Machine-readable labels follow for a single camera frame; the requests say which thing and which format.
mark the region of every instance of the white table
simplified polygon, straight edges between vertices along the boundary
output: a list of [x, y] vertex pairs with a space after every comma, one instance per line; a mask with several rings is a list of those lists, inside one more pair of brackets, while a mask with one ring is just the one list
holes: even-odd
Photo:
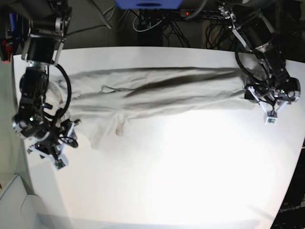
[[[26, 64], [18, 56], [14, 61], [19, 82]], [[255, 66], [251, 56], [243, 62]], [[59, 63], [71, 77], [108, 69], [237, 67], [232, 52], [156, 47], [64, 50]], [[305, 64], [288, 61], [287, 69], [304, 90]], [[264, 125], [259, 106], [135, 120], [127, 136], [105, 137], [101, 152], [78, 134], [80, 146], [68, 149], [70, 165], [59, 172], [28, 156], [34, 190], [56, 228], [268, 229], [301, 151], [304, 109], [301, 98], [281, 111], [276, 126]]]

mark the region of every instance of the black cable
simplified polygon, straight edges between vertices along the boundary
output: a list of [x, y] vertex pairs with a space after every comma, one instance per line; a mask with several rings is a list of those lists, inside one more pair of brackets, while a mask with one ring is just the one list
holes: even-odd
[[207, 44], [209, 43], [210, 44], [210, 48], [212, 47], [212, 44], [213, 43], [211, 43], [210, 42], [210, 37], [211, 37], [211, 35], [212, 35], [212, 31], [217, 27], [217, 25], [218, 25], [218, 22], [215, 24], [215, 25], [213, 25], [212, 23], [210, 24], [210, 29], [209, 29], [209, 31], [208, 31], [208, 36], [207, 36]]
[[271, 103], [271, 102], [267, 102], [267, 101], [262, 100], [262, 99], [259, 99], [259, 101], [260, 101], [260, 102], [263, 102], [263, 103], [266, 103], [266, 104], [271, 105], [271, 106], [272, 106], [272, 111], [274, 111], [274, 110], [275, 110], [275, 106], [273, 105], [273, 103]]
[[58, 119], [60, 119], [61, 117], [63, 117], [63, 115], [67, 112], [70, 102], [71, 102], [71, 97], [72, 97], [72, 88], [71, 88], [71, 82], [70, 79], [67, 75], [67, 73], [65, 72], [65, 70], [63, 69], [63, 67], [60, 64], [55, 65], [55, 67], [62, 73], [63, 78], [65, 79], [66, 83], [67, 83], [67, 101], [66, 104], [64, 106], [63, 109], [59, 109], [56, 111], [55, 116], [53, 117], [53, 121], [52, 122], [57, 122]]
[[208, 43], [211, 46], [211, 43], [210, 43], [209, 37], [208, 37], [210, 27], [212, 27], [212, 21], [210, 22], [210, 24], [208, 25], [208, 27], [205, 29], [205, 32], [204, 32], [204, 34], [205, 34], [205, 44], [204, 44], [204, 46], [205, 46], [206, 49], [208, 49]]
[[45, 117], [47, 117], [49, 119], [53, 119], [54, 118], [54, 116], [50, 115], [49, 113], [47, 113], [45, 111], [43, 112], [43, 116], [45, 116]]
[[181, 41], [180, 36], [179, 36], [179, 34], [177, 33], [177, 30], [175, 30], [175, 28], [174, 28], [174, 26], [173, 26], [172, 23], [171, 23], [171, 27], [172, 27], [172, 29], [173, 29], [173, 34], [175, 34], [175, 35], [178, 37], [181, 46], [184, 47], [183, 42]]
[[168, 38], [168, 40], [170, 40], [170, 36], [171, 34], [174, 34], [173, 33], [173, 28], [171, 29], [171, 31], [169, 33], [167, 33], [165, 36]]
[[76, 30], [76, 31], [73, 31], [73, 32], [69, 32], [67, 34], [67, 36], [71, 36], [71, 35], [74, 35], [74, 34], [79, 33], [79, 32], [85, 32], [85, 31], [88, 31], [88, 30], [94, 30], [94, 29], [99, 28], [99, 27], [106, 27], [106, 25], [96, 25], [96, 26], [92, 26], [92, 27], [85, 28], [85, 29], [82, 29], [82, 30]]
[[211, 47], [211, 49], [214, 49], [215, 47], [219, 47], [219, 45], [224, 42], [226, 39], [228, 39], [231, 35], [233, 34], [232, 31], [227, 31], [227, 32], [224, 32], [219, 40], [217, 41], [217, 44], [215, 44], [214, 46]]
[[[78, 147], [78, 142], [74, 138], [72, 138], [72, 137], [64, 136], [64, 137], [59, 137], [58, 139], [61, 140], [63, 143], [65, 143], [65, 144], [67, 144], [67, 145], [69, 145], [69, 146], [71, 146], [73, 148], [77, 148]], [[74, 145], [72, 143], [66, 141], [66, 139], [72, 140], [74, 142]]]
[[181, 36], [183, 37], [183, 40], [184, 40], [186, 46], [187, 46], [188, 48], [190, 48], [190, 47], [191, 47], [190, 42], [187, 40], [187, 38], [185, 37], [185, 35], [184, 35], [183, 32], [181, 31], [181, 29], [180, 29], [180, 27], [178, 26], [177, 22], [175, 22], [175, 21], [173, 21], [173, 22], [174, 22], [175, 26], [177, 27], [179, 33], [180, 33]]
[[173, 27], [172, 27], [172, 25], [171, 25], [170, 22], [169, 22], [168, 26], [171, 26], [171, 28], [172, 28], [171, 31], [169, 32], [169, 33], [171, 34], [171, 33], [173, 32]]
[[236, 42], [238, 42], [238, 41], [237, 41], [237, 38], [236, 38], [236, 37], [234, 37], [234, 39], [233, 39], [232, 43], [230, 44], [230, 46], [229, 46], [229, 48], [228, 48], [228, 51], [230, 51], [230, 50], [231, 50], [231, 48], [233, 47], [233, 45], [234, 45], [234, 44], [236, 44]]
[[217, 36], [215, 37], [214, 41], [212, 42], [211, 46], [213, 46], [214, 44], [216, 44], [216, 41], [219, 39], [220, 34], [221, 34], [222, 31], [224, 30], [224, 27], [225, 27], [225, 25], [222, 24], [222, 27], [221, 27], [221, 29], [219, 30], [219, 32], [218, 32]]
[[139, 19], [139, 21], [142, 21], [142, 18], [141, 17], [139, 17], [139, 15], [136, 13], [136, 12], [134, 12], [133, 10], [129, 10], [131, 13], [133, 13], [138, 19]]
[[187, 20], [187, 21], [189, 21], [189, 20], [191, 20], [191, 19], [197, 17], [197, 15], [203, 10], [203, 8], [204, 8], [204, 6], [206, 5], [206, 3], [207, 3], [207, 0], [203, 0], [202, 3], [201, 3], [201, 5], [195, 10], [195, 12], [192, 13], [191, 15], [185, 17], [184, 19]]
[[241, 48], [241, 43], [238, 43], [236, 48], [235, 48], [235, 59], [236, 59], [236, 62], [238, 64], [238, 66], [241, 68], [241, 70], [251, 79], [253, 80], [254, 82], [258, 83], [258, 84], [262, 84], [262, 85], [266, 85], [266, 81], [261, 81], [257, 78], [255, 78], [242, 64], [242, 62], [240, 61], [240, 58], [239, 58], [239, 51], [240, 51], [240, 48]]
[[166, 38], [167, 40], [167, 47], [169, 47], [171, 45], [170, 39], [165, 35], [165, 33], [163, 33], [163, 36]]
[[45, 94], [43, 95], [43, 103], [46, 102], [46, 92], [48, 90], [48, 86], [49, 86], [49, 77], [50, 77], [50, 67], [47, 65], [47, 84], [46, 84], [46, 88], [45, 88]]
[[[262, 90], [260, 90], [257, 86], [254, 86], [254, 89], [260, 94], [265, 94]], [[263, 98], [266, 100], [266, 103], [270, 104], [273, 107], [273, 110], [275, 109], [276, 100], [273, 101], [270, 99], [267, 95], [263, 95]]]
[[95, 3], [94, 0], [87, 0], [87, 2], [92, 5], [97, 12], [99, 13], [99, 17], [101, 19], [101, 21], [109, 28], [112, 29], [112, 26], [108, 23], [107, 19], [105, 18], [103, 12], [101, 11], [101, 9], [99, 8], [99, 6]]

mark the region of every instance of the metal bracket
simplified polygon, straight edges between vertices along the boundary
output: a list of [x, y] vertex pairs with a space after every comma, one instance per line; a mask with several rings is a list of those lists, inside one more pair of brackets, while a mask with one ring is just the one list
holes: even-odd
[[60, 44], [59, 44], [58, 50], [56, 52], [56, 55], [55, 55], [55, 60], [54, 60], [54, 64], [53, 64], [54, 66], [56, 66], [58, 64], [59, 55], [61, 54], [61, 51], [63, 49], [63, 45], [64, 45], [64, 43], [63, 43], [63, 41], [61, 41]]
[[259, 99], [258, 95], [255, 92], [254, 87], [249, 86], [247, 87], [248, 91], [252, 94], [252, 96], [254, 97], [254, 99], [258, 102], [258, 104], [261, 106], [261, 108], [263, 109], [263, 111], [265, 112], [265, 124], [276, 124], [277, 121], [277, 114], [286, 106], [286, 104], [288, 104], [288, 101], [282, 101], [280, 102], [278, 105], [279, 107], [274, 111], [268, 111], [267, 107], [265, 106], [265, 104]]
[[[78, 125], [79, 123], [80, 123], [80, 120], [76, 120], [76, 121], [72, 122], [72, 124], [71, 124], [71, 126], [70, 126], [70, 128], [69, 128], [69, 130], [67, 132], [67, 137], [71, 137], [74, 134], [74, 127], [76, 125]], [[27, 152], [28, 153], [37, 152], [39, 155], [41, 155], [41, 156], [43, 156], [45, 158], [48, 158], [54, 164], [55, 168], [57, 170], [59, 170], [62, 167], [66, 167], [66, 166], [69, 165], [69, 161], [68, 161], [68, 159], [67, 159], [67, 157], [65, 155], [66, 145], [67, 145], [66, 143], [62, 142], [62, 144], [56, 146], [57, 150], [60, 151], [59, 156], [58, 156], [58, 161], [61, 161], [62, 163], [56, 161], [52, 155], [46, 154], [46, 153], [38, 150], [34, 145], [31, 145], [28, 148]]]
[[225, 19], [228, 19], [231, 21], [232, 25], [229, 26], [229, 29], [232, 29], [232, 33], [235, 35], [235, 37], [240, 41], [240, 43], [244, 46], [245, 49], [250, 50], [246, 41], [243, 39], [243, 37], [239, 34], [235, 22], [236, 22], [236, 16], [233, 13], [232, 9], [227, 5], [227, 3], [222, 2], [222, 5], [218, 7], [218, 10], [223, 15]]

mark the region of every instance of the cloth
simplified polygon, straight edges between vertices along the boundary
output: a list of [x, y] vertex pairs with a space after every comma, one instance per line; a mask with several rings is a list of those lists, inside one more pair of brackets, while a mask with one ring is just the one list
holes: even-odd
[[[198, 109], [252, 109], [244, 99], [240, 69], [128, 69], [70, 75], [70, 119], [93, 148], [115, 131], [124, 135], [130, 120]], [[50, 82], [47, 100], [64, 106], [66, 82]]]

